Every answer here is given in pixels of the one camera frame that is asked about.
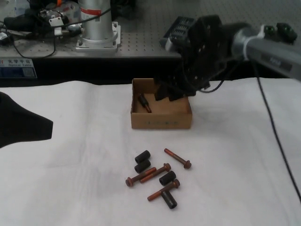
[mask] black rubber cylinder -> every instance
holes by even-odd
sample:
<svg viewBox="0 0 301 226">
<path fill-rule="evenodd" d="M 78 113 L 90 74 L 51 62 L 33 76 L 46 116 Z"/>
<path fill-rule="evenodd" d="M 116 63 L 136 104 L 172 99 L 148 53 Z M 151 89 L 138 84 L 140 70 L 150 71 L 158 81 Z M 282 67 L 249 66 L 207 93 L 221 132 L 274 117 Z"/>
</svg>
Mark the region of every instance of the black rubber cylinder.
<svg viewBox="0 0 301 226">
<path fill-rule="evenodd" d="M 136 163 L 141 163 L 143 162 L 144 160 L 147 160 L 149 159 L 151 156 L 150 152 L 148 150 L 142 152 L 140 155 L 138 155 L 136 158 L 135 158 L 135 161 Z"/>
<path fill-rule="evenodd" d="M 161 185 L 165 186 L 168 183 L 172 182 L 176 178 L 176 175 L 173 171 L 168 172 L 159 179 Z"/>
<path fill-rule="evenodd" d="M 149 102 L 147 102 L 147 99 L 144 97 L 143 94 L 139 94 L 138 100 L 141 103 L 141 105 L 144 107 L 146 105 L 149 105 Z"/>
<path fill-rule="evenodd" d="M 171 210 L 178 205 L 169 191 L 162 192 L 161 196 Z"/>
<path fill-rule="evenodd" d="M 135 170 L 137 173 L 141 173 L 146 168 L 148 168 L 150 166 L 150 164 L 151 164 L 151 162 L 149 160 L 145 160 L 145 161 L 139 163 L 138 165 L 136 165 Z"/>
</svg>

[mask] electrical wire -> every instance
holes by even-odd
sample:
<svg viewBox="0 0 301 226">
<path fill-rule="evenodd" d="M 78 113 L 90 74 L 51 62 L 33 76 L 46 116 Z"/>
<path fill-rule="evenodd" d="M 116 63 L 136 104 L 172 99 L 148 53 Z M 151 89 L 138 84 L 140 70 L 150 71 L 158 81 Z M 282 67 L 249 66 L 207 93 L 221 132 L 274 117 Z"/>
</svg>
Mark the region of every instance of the electrical wire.
<svg viewBox="0 0 301 226">
<path fill-rule="evenodd" d="M 37 56 L 37 57 L 28 57 L 28 56 L 24 56 L 24 55 L 18 50 L 18 48 L 16 47 L 14 41 L 10 41 L 10 43 L 13 45 L 13 47 L 15 48 L 15 50 L 17 51 L 17 53 L 18 53 L 21 57 L 23 57 L 23 58 L 27 58 L 27 59 L 43 59 L 43 58 L 46 58 L 46 57 L 50 57 L 50 56 L 52 56 L 52 55 L 55 53 L 55 51 L 56 51 L 56 43 L 55 43 L 55 39 L 56 39 L 56 37 L 53 37 L 53 51 L 52 51 L 52 53 L 50 53 L 50 54 L 48 54 L 48 55 L 46 55 L 46 56 Z"/>
<path fill-rule="evenodd" d="M 238 68 L 238 66 L 240 65 L 240 61 L 223 77 L 223 79 L 221 80 L 221 82 L 217 85 L 217 87 L 215 87 L 214 89 L 212 90 L 199 90 L 200 92 L 202 93 L 213 93 L 215 92 L 216 90 L 218 90 L 222 84 L 225 82 L 225 80 L 227 80 L 231 75 L 232 73 Z"/>
<path fill-rule="evenodd" d="M 276 129 L 276 126 L 275 126 L 275 122 L 274 122 L 274 118 L 273 118 L 273 115 L 272 115 L 272 112 L 271 112 L 271 109 L 269 107 L 269 104 L 268 104 L 268 101 L 267 101 L 267 98 L 264 94 L 264 91 L 263 91 L 263 87 L 262 87 L 262 84 L 261 84 L 261 81 L 260 81 L 260 76 L 259 76 L 259 72 L 258 72 L 258 69 L 257 69 L 257 66 L 256 66 L 256 63 L 255 62 L 252 62 L 252 66 L 253 66 L 253 69 L 254 69 L 254 74 L 255 74 L 255 77 L 257 78 L 257 82 L 258 82 L 258 86 L 259 86 L 259 90 L 261 92 L 261 95 L 262 95 L 262 98 L 263 98 L 263 101 L 264 101 L 264 104 L 267 108 L 267 111 L 268 111 L 268 114 L 269 114 L 269 119 L 270 119 L 270 122 L 271 122 L 271 125 L 272 125 L 272 129 L 273 129 L 273 132 L 274 132 L 274 136 L 275 136 L 275 139 L 277 141 L 277 144 L 279 146 L 279 149 L 280 149 L 280 152 L 282 154 L 282 158 L 285 162 L 285 166 L 286 166 L 286 169 L 288 171 L 288 174 L 291 178 L 291 181 L 292 181 L 292 184 L 293 184 L 293 187 L 298 195 L 298 199 L 299 199 L 299 202 L 301 204 L 301 194 L 300 194 L 300 191 L 298 189 L 298 185 L 296 183 L 296 180 L 293 176 L 293 173 L 292 173 L 292 170 L 291 170 L 291 167 L 288 163 L 288 160 L 287 160 L 287 157 L 286 157 L 286 154 L 284 152 L 284 149 L 282 147 L 282 144 L 280 142 L 280 139 L 279 139 L 279 136 L 278 136 L 278 132 L 277 132 L 277 129 Z"/>
<path fill-rule="evenodd" d="M 77 22 L 73 22 L 73 23 L 68 23 L 68 24 L 64 24 L 64 25 L 59 25 L 59 26 L 52 26 L 52 28 L 59 28 L 59 27 L 64 28 L 64 27 L 68 27 L 68 26 L 70 26 L 70 25 L 74 25 L 74 24 L 82 24 L 82 23 L 89 22 L 89 21 L 91 21 L 91 20 L 95 20 L 95 19 L 97 19 L 97 18 L 100 18 L 101 16 L 104 16 L 104 15 L 107 14 L 108 12 L 110 12 L 111 9 L 112 9 L 112 7 L 108 8 L 108 9 L 107 9 L 106 11 L 104 11 L 103 13 L 101 13 L 101 14 L 99 14 L 99 15 L 97 15 L 97 16 L 91 17 L 91 18 L 89 18 L 89 19 L 81 20 L 81 21 L 77 21 Z"/>
</svg>

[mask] small cardboard box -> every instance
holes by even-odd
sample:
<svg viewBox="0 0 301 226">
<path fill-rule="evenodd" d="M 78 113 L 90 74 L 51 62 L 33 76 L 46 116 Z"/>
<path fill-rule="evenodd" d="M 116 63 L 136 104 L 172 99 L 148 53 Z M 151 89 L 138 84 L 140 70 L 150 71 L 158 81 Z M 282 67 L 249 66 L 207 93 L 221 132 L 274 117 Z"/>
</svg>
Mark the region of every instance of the small cardboard box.
<svg viewBox="0 0 301 226">
<path fill-rule="evenodd" d="M 133 129 L 189 129 L 192 122 L 192 111 L 187 97 L 170 102 L 168 98 L 156 101 L 158 86 L 153 79 L 133 79 L 133 100 L 131 121 Z M 143 93 L 152 113 L 138 101 Z"/>
</svg>

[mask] rusty bolt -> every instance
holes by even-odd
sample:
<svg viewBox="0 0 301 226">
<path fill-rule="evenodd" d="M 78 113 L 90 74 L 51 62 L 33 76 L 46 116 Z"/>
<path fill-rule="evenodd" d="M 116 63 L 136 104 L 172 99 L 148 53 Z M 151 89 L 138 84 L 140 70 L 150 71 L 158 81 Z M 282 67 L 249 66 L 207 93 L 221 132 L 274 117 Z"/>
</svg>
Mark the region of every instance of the rusty bolt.
<svg viewBox="0 0 301 226">
<path fill-rule="evenodd" d="M 129 186 L 129 187 L 134 186 L 134 182 L 150 175 L 151 173 L 155 172 L 156 170 L 157 170 L 156 167 L 153 167 L 153 168 L 149 169 L 148 171 L 145 171 L 144 173 L 140 173 L 139 175 L 137 175 L 134 178 L 127 178 L 126 179 L 127 186 Z"/>
<path fill-rule="evenodd" d="M 179 186 L 180 186 L 180 182 L 176 179 L 171 184 L 163 187 L 160 191 L 157 191 L 156 193 L 147 197 L 147 200 L 153 201 L 154 199 L 158 198 L 162 194 L 162 192 L 170 191 L 171 189 L 178 188 Z"/>
<path fill-rule="evenodd" d="M 185 169 L 189 169 L 191 167 L 191 163 L 190 163 L 189 160 L 185 161 L 184 159 L 182 159 L 181 157 L 179 157 L 178 155 L 176 155 L 172 151 L 168 150 L 167 148 L 164 149 L 164 152 L 166 154 L 170 155 L 171 157 L 173 157 L 174 159 L 176 159 L 177 161 L 179 161 L 180 163 L 182 163 L 184 165 Z"/>
<path fill-rule="evenodd" d="M 148 176 L 142 178 L 142 179 L 140 180 L 140 183 L 144 183 L 144 182 L 146 182 L 146 181 L 152 179 L 153 177 L 159 175 L 160 173 L 163 173 L 164 171 L 169 172 L 170 169 L 171 169 L 171 167 L 170 167 L 169 163 L 164 163 L 164 166 L 163 166 L 163 167 L 161 167 L 160 169 L 158 169 L 158 170 L 156 170 L 155 172 L 151 173 L 150 175 L 148 175 Z"/>
</svg>

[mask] white cloth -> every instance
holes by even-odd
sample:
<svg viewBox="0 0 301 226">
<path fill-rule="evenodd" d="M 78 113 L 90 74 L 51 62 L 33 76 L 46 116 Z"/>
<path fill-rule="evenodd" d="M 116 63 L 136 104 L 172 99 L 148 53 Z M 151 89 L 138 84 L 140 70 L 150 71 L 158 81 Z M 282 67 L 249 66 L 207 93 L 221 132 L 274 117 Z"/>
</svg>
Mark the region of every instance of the white cloth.
<svg viewBox="0 0 301 226">
<path fill-rule="evenodd" d="M 301 84 L 262 79 L 283 147 L 301 186 Z M 54 122 L 53 138 L 0 149 L 1 226 L 299 226 L 301 205 L 254 78 L 190 98 L 190 130 L 133 130 L 131 85 L 68 82 L 0 89 Z M 164 153 L 169 148 L 192 167 Z M 156 177 L 126 186 L 134 157 L 171 164 L 181 186 L 162 198 Z"/>
</svg>

